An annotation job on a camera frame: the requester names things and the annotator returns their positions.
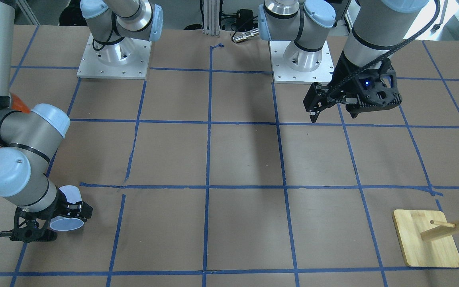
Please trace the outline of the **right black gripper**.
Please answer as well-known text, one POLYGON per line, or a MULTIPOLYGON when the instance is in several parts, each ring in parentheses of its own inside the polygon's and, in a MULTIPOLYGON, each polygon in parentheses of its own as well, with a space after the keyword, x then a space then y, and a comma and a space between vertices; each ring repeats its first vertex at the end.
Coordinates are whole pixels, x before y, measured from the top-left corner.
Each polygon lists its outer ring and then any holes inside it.
POLYGON ((51 220, 57 216, 75 218, 83 222, 92 218, 93 208, 84 201, 69 203, 65 194, 56 190, 56 198, 46 209, 38 212, 25 211, 17 207, 14 214, 13 229, 0 231, 0 237, 24 243, 52 242, 57 232, 49 229, 51 220))

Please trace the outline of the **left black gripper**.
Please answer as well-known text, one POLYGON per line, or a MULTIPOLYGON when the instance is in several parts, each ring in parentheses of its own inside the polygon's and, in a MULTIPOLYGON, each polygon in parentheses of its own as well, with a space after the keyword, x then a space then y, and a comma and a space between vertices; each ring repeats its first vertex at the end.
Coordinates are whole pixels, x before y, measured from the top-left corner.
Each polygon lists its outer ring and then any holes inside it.
POLYGON ((396 71, 389 58, 378 63, 377 68, 366 69, 335 89, 331 95, 333 100, 327 100, 330 88, 318 82, 309 87, 304 107, 310 113, 311 122, 316 122, 322 111, 333 107, 342 98, 355 98, 356 103, 346 105, 346 110, 353 117, 363 112, 390 110, 402 103, 396 71))

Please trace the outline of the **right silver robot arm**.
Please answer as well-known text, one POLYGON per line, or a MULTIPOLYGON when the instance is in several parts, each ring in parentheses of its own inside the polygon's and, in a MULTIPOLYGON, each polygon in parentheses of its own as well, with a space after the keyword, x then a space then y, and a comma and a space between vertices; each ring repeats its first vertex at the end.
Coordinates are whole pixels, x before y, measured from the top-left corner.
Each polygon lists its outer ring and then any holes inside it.
MULTIPOLYGON (((13 228, 0 237, 50 242, 57 238, 53 218, 85 222, 93 209, 69 201, 46 176, 69 116, 49 104, 29 109, 9 91, 15 8, 15 0, 0 0, 0 197, 16 206, 13 228)), ((147 0, 82 0, 80 9, 91 37, 78 76, 145 78, 151 43, 162 34, 162 7, 147 0)))

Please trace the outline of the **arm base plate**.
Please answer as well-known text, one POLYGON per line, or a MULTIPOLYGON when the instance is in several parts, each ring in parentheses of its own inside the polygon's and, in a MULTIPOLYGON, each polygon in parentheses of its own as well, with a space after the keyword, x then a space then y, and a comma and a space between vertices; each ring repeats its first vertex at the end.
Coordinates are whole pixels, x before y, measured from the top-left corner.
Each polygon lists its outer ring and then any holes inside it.
POLYGON ((303 51, 293 41, 270 41, 269 47, 275 83, 327 84, 332 80, 334 65, 327 42, 315 52, 303 51))
POLYGON ((147 78, 152 42, 124 38, 117 44, 108 45, 96 51, 95 48, 98 47, 100 45, 93 41, 92 35, 89 35, 77 77, 138 80, 147 78))

